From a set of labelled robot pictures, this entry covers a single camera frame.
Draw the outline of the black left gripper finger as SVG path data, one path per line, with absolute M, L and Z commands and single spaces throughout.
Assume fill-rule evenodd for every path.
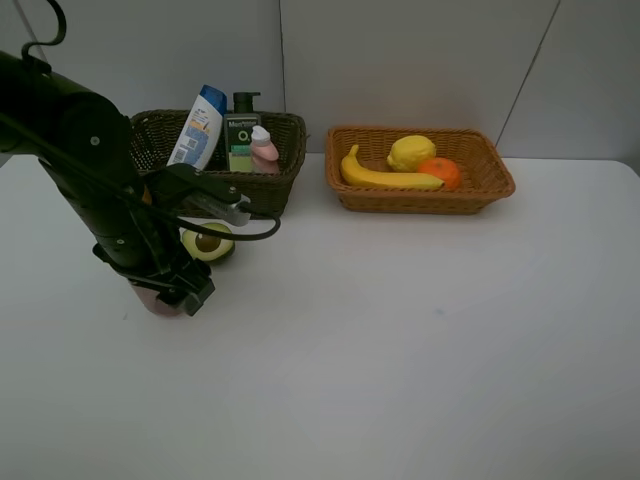
M 183 302 L 182 291 L 174 285 L 137 278 L 128 278 L 128 282 L 144 305 L 181 305 Z
M 194 316 L 214 293 L 215 286 L 210 277 L 198 279 L 194 285 L 187 285 L 180 290 L 179 310 Z

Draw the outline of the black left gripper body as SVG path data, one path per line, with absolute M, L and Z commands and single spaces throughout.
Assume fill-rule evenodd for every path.
M 193 259 L 184 247 L 156 255 L 144 242 L 103 239 L 92 252 L 116 273 L 140 286 L 155 288 L 162 293 L 213 293 L 210 270 L 202 261 Z

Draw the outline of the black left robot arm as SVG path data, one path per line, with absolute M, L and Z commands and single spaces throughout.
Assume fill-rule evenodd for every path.
M 192 316 L 215 290 L 210 270 L 182 245 L 176 218 L 159 210 L 159 176 L 139 172 L 131 136 L 130 119 L 105 97 L 33 57 L 2 54 L 2 152 L 38 158 L 94 236 L 94 255 L 149 310 Z

